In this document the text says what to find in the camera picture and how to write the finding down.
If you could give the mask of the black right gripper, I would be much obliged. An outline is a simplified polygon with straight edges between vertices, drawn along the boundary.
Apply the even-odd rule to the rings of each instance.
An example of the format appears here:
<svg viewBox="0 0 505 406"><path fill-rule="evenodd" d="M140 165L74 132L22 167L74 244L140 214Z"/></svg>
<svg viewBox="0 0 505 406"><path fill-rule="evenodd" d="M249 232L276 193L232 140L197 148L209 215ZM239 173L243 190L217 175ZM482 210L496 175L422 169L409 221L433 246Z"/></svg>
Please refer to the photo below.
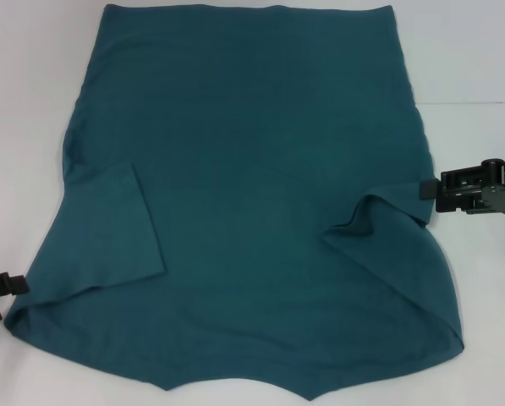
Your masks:
<svg viewBox="0 0 505 406"><path fill-rule="evenodd" d="M505 161L485 160L481 168L446 171L440 178L422 181L419 197L434 200L438 213L457 210L471 213L485 205L486 213L505 215Z"/></svg>

